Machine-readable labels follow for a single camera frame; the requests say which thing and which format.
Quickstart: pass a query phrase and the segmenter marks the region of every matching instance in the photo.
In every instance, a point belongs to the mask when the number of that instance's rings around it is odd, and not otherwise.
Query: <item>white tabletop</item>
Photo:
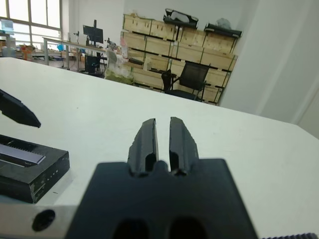
[[[126,161],[150,118],[168,162],[176,116],[201,158],[226,159],[259,237],[319,234],[319,140],[296,125],[17,59],[0,59],[0,88],[42,123],[37,129],[0,115],[1,134],[70,153],[70,171],[38,205],[79,204],[96,164]]]

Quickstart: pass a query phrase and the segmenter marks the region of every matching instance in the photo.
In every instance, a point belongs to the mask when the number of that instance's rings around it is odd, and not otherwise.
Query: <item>wooden crate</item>
[[[133,68],[133,77],[136,83],[163,89],[163,81],[160,73]]]
[[[142,51],[145,50],[145,45],[146,45],[145,36],[129,33],[129,32],[123,32],[123,38],[128,47],[135,48]]]
[[[143,34],[150,34],[152,25],[151,19],[139,18],[131,15],[124,15],[123,29]]]
[[[184,66],[184,61],[170,60],[170,62],[168,63],[168,69],[170,69],[170,71],[177,76],[181,75]]]
[[[220,97],[220,90],[216,87],[205,87],[203,100],[204,101],[211,101],[211,102],[218,102]]]
[[[204,48],[175,42],[172,48],[172,57],[181,60],[200,63]]]
[[[145,51],[159,55],[169,56],[171,51],[170,41],[147,37]]]
[[[231,53],[234,38],[209,32],[205,38],[203,47],[225,53]]]
[[[174,40],[175,25],[165,24],[162,21],[152,21],[151,36]]]
[[[128,49],[128,57],[139,60],[139,61],[144,61],[145,53],[141,51],[135,51],[131,48]]]
[[[219,51],[204,48],[200,63],[210,65],[219,69],[232,71],[234,69],[237,56],[233,54],[222,53]]]
[[[125,62],[123,65],[124,66],[128,66],[128,67],[134,67],[134,68],[143,69],[143,65],[134,64],[132,62]]]
[[[207,83],[211,84],[212,87],[214,86],[226,87],[229,76],[230,76],[230,73],[227,73],[225,71],[209,69],[205,80]]]
[[[193,46],[203,46],[206,32],[184,27],[181,32],[180,42],[193,45]]]
[[[168,66],[168,58],[156,56],[152,54],[146,54],[146,62],[149,62],[151,68],[166,71]]]

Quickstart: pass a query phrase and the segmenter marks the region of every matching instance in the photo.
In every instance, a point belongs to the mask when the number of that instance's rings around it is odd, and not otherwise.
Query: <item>office room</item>
[[[0,238],[318,239],[317,0],[0,0]]]

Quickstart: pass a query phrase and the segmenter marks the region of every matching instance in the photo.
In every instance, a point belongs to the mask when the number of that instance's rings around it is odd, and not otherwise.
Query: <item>black device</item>
[[[145,121],[127,163],[98,164],[65,238],[257,239],[226,161],[199,160],[183,121],[172,117],[169,172],[156,135],[155,119]]]
[[[0,90],[0,110],[10,119],[40,127],[20,100]],[[36,203],[69,170],[68,151],[0,134],[0,194]]]
[[[14,156],[3,154],[2,147]],[[0,134],[0,194],[36,203],[69,170],[68,151]]]
[[[29,110],[20,100],[0,90],[0,111],[2,114],[17,123],[40,127],[41,123],[35,114]]]
[[[96,20],[94,20],[93,27],[83,25],[83,33],[84,35],[89,36],[92,41],[92,45],[96,46],[96,42],[103,43],[103,30],[96,28]]]

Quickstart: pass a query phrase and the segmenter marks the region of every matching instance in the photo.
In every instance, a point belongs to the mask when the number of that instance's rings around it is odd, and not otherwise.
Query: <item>black shelf item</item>
[[[211,31],[211,32],[215,32],[215,33],[220,34],[220,35],[229,36],[229,37],[233,37],[236,39],[241,37],[241,33],[242,33],[242,31],[229,30],[229,29],[222,28],[220,26],[216,26],[214,24],[210,24],[210,23],[208,23],[206,25],[204,31]]]
[[[169,8],[166,8],[165,11],[166,11],[166,16],[164,15],[164,17],[163,17],[163,21],[165,23],[173,24],[173,25],[176,25],[176,26],[185,26],[185,27],[197,29],[197,23],[198,23],[198,18],[197,17],[185,14],[185,13],[180,12],[180,11],[169,9]],[[179,14],[183,14],[183,15],[187,16],[189,22],[183,22],[183,21],[178,20],[178,19],[172,19],[171,15],[172,15],[173,12],[177,12]]]

